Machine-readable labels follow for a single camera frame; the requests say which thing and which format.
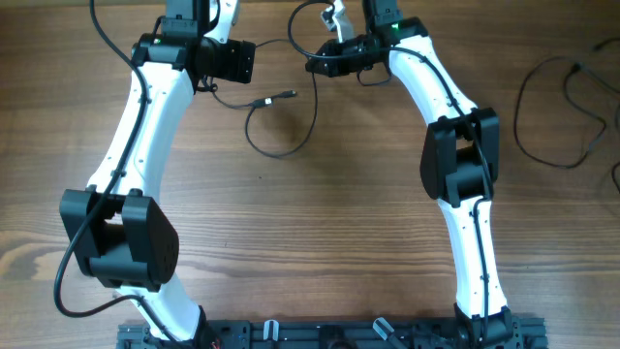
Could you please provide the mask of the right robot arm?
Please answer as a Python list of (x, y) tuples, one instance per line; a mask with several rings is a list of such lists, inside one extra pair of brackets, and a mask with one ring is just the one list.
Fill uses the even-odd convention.
[(456, 271), (451, 340), (463, 348), (493, 348), (514, 337), (512, 314), (497, 274), (490, 210), (499, 165), (499, 117), (481, 109), (450, 77), (417, 17), (393, 1), (362, 4), (366, 29), (357, 35), (341, 1), (321, 13), (336, 39), (308, 53), (306, 69), (329, 78), (382, 63), (399, 79), (426, 124), (420, 179), (449, 231)]

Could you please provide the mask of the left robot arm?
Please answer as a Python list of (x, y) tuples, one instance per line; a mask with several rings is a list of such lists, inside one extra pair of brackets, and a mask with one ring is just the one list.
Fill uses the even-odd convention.
[(60, 214), (66, 260), (132, 302), (159, 348), (219, 348), (203, 309), (175, 268), (178, 234), (159, 206), (161, 182), (178, 124), (202, 81), (247, 83), (255, 45), (235, 41), (235, 1), (170, 1), (125, 61), (131, 89), (105, 159), (82, 190), (68, 190)]

